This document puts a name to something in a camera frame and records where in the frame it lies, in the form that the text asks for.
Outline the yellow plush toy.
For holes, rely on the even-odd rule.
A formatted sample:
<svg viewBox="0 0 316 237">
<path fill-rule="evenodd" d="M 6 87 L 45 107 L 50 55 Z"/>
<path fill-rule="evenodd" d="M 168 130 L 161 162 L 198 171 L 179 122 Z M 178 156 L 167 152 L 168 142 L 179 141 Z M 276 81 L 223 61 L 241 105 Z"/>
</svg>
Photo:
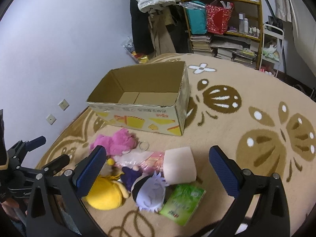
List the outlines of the yellow plush toy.
<svg viewBox="0 0 316 237">
<path fill-rule="evenodd" d="M 98 210 L 108 211 L 119 208 L 130 196 L 129 191 L 119 179 L 120 174 L 118 176 L 99 175 L 85 196 L 85 201 Z"/>
</svg>

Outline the green tissue pack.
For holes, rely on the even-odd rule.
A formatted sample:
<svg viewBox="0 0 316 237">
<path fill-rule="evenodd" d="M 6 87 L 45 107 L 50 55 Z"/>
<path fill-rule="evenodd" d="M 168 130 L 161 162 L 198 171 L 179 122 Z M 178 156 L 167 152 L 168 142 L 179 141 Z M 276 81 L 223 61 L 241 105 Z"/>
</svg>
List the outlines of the green tissue pack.
<svg viewBox="0 0 316 237">
<path fill-rule="evenodd" d="M 185 226 L 195 213 L 205 193 L 204 189 L 194 185 L 177 185 L 159 214 L 180 226 Z"/>
</svg>

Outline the pale pink cushion roll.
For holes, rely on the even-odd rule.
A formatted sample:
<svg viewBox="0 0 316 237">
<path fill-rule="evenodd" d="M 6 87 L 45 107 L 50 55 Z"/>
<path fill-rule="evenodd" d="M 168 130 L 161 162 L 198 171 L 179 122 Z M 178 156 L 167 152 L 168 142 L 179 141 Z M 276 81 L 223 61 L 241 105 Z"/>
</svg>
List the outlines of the pale pink cushion roll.
<svg viewBox="0 0 316 237">
<path fill-rule="evenodd" d="M 181 147 L 165 151 L 163 175 L 169 185 L 196 181 L 197 169 L 190 147 Z"/>
</svg>

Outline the white haired plush doll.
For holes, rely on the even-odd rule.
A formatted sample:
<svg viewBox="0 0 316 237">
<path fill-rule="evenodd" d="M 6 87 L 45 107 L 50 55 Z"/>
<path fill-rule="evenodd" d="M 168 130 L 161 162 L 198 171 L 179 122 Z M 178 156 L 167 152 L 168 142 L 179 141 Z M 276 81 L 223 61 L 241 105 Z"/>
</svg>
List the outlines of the white haired plush doll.
<svg viewBox="0 0 316 237">
<path fill-rule="evenodd" d="M 161 172 L 140 176 L 131 188 L 132 198 L 138 210 L 159 212 L 163 207 L 168 186 Z"/>
</svg>

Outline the pink plush bear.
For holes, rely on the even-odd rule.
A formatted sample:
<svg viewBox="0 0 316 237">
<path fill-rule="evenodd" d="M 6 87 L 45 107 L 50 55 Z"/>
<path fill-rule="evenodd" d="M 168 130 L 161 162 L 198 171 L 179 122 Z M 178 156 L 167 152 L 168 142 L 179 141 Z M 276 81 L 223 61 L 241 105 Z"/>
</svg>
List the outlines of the pink plush bear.
<svg viewBox="0 0 316 237">
<path fill-rule="evenodd" d="M 112 136 L 98 135 L 94 142 L 89 146 L 92 151 L 97 146 L 103 146 L 108 156 L 121 156 L 123 152 L 134 149 L 138 140 L 134 134 L 126 128 L 116 131 Z"/>
</svg>

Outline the pink plastic pack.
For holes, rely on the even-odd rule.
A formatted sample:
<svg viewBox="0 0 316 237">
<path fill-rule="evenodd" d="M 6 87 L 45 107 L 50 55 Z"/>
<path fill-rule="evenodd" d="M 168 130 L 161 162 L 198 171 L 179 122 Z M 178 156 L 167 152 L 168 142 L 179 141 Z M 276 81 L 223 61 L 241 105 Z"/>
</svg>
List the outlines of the pink plastic pack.
<svg viewBox="0 0 316 237">
<path fill-rule="evenodd" d="M 132 150 L 121 156 L 114 156 L 117 166 L 123 168 L 138 168 L 144 173 L 151 174 L 154 171 L 163 171 L 163 161 L 165 153 L 162 151 L 140 151 Z"/>
</svg>

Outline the white fluffy pompom plush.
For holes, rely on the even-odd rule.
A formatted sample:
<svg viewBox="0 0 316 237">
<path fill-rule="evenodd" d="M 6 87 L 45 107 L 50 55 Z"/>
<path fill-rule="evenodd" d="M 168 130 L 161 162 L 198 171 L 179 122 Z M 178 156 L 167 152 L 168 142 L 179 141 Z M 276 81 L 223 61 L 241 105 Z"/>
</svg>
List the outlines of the white fluffy pompom plush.
<svg viewBox="0 0 316 237">
<path fill-rule="evenodd" d="M 103 165 L 100 175 L 101 176 L 116 176 L 119 173 L 119 168 L 115 166 L 115 161 L 110 157 Z"/>
</svg>

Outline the purple plush piece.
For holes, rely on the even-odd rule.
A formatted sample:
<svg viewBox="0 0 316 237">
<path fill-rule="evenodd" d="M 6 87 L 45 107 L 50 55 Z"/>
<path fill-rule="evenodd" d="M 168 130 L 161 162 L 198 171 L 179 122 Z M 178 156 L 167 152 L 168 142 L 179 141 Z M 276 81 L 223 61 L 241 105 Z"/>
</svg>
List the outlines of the purple plush piece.
<svg viewBox="0 0 316 237">
<path fill-rule="evenodd" d="M 124 166 L 122 167 L 122 174 L 120 175 L 120 179 L 127 191 L 130 192 L 134 182 L 141 176 L 142 171 L 138 167 L 136 169 L 133 169 Z"/>
</svg>

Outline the beige butterfly pattern rug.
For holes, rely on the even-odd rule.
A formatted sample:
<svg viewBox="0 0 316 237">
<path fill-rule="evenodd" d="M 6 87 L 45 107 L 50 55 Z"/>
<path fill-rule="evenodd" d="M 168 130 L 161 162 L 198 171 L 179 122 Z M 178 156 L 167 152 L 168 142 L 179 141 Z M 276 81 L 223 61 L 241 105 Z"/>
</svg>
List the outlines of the beige butterfly pattern rug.
<svg viewBox="0 0 316 237">
<path fill-rule="evenodd" d="M 155 62 L 186 63 L 191 86 L 182 136 L 136 131 L 150 150 L 189 146 L 197 186 L 205 190 L 185 226 L 128 199 L 117 209 L 89 211 L 109 236 L 190 236 L 219 221 L 232 203 L 208 161 L 219 146 L 240 168 L 278 173 L 287 196 L 290 232 L 296 233 L 315 205 L 315 102 L 297 89 L 239 63 L 194 54 L 166 54 Z"/>
</svg>

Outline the open cardboard box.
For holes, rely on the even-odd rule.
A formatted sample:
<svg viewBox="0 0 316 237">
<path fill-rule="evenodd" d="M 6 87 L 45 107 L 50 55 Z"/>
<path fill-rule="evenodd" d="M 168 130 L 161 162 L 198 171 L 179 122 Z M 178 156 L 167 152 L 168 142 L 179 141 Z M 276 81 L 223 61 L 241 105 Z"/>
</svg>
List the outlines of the open cardboard box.
<svg viewBox="0 0 316 237">
<path fill-rule="evenodd" d="M 183 61 L 110 70 L 87 99 L 109 125 L 182 136 L 190 98 Z"/>
</svg>

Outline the stack of books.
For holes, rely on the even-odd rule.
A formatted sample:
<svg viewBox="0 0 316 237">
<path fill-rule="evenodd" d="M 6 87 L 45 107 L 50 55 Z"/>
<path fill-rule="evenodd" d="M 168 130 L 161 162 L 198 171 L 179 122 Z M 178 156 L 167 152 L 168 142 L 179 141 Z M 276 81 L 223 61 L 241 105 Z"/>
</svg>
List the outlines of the stack of books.
<svg viewBox="0 0 316 237">
<path fill-rule="evenodd" d="M 212 53 L 211 41 L 212 35 L 191 35 L 193 53 Z"/>
</svg>

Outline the wooden bookshelf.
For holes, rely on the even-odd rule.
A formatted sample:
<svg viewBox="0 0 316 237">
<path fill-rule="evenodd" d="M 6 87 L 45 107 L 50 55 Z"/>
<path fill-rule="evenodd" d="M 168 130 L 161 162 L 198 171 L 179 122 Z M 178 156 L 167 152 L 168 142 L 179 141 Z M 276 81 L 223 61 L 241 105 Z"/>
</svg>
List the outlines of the wooden bookshelf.
<svg viewBox="0 0 316 237">
<path fill-rule="evenodd" d="M 205 5 L 215 0 L 181 0 L 182 3 L 200 1 Z M 261 0 L 223 0 L 234 3 L 228 30 L 222 35 L 207 31 L 203 35 L 212 35 L 210 46 L 212 53 L 194 53 L 209 55 L 220 59 L 231 60 L 254 69 L 259 68 L 262 49 L 262 5 Z M 185 8 L 183 7 L 187 32 L 189 35 L 189 51 L 192 51 L 190 42 L 191 31 Z"/>
</svg>

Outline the teal bag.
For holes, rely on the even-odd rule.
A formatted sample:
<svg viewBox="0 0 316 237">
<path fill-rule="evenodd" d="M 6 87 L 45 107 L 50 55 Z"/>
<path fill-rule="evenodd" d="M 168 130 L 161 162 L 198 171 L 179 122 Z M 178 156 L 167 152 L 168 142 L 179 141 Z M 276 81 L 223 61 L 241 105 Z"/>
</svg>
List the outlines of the teal bag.
<svg viewBox="0 0 316 237">
<path fill-rule="evenodd" d="M 182 6 L 187 13 L 191 34 L 206 34 L 206 5 L 200 1 L 189 1 L 182 3 Z"/>
</svg>

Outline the wall socket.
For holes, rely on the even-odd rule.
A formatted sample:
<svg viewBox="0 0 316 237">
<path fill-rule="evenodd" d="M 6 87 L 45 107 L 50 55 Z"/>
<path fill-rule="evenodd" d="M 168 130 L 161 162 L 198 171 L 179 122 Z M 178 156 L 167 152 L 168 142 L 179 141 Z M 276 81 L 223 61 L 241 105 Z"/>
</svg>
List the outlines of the wall socket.
<svg viewBox="0 0 316 237">
<path fill-rule="evenodd" d="M 65 111 L 70 106 L 70 104 L 65 99 L 60 101 L 58 105 L 63 111 Z"/>
<path fill-rule="evenodd" d="M 46 117 L 46 121 L 52 125 L 55 121 L 56 121 L 56 118 L 53 114 L 49 114 L 47 117 Z"/>
</svg>

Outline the upper wall socket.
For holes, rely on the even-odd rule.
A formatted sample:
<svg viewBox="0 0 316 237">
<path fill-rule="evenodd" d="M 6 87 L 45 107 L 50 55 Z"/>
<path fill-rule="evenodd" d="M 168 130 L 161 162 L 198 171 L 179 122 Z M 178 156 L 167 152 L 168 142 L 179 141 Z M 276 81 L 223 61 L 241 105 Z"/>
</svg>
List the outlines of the upper wall socket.
<svg viewBox="0 0 316 237">
<path fill-rule="evenodd" d="M 60 101 L 58 105 L 63 111 L 65 111 L 70 106 L 70 104 L 65 99 Z"/>
</svg>

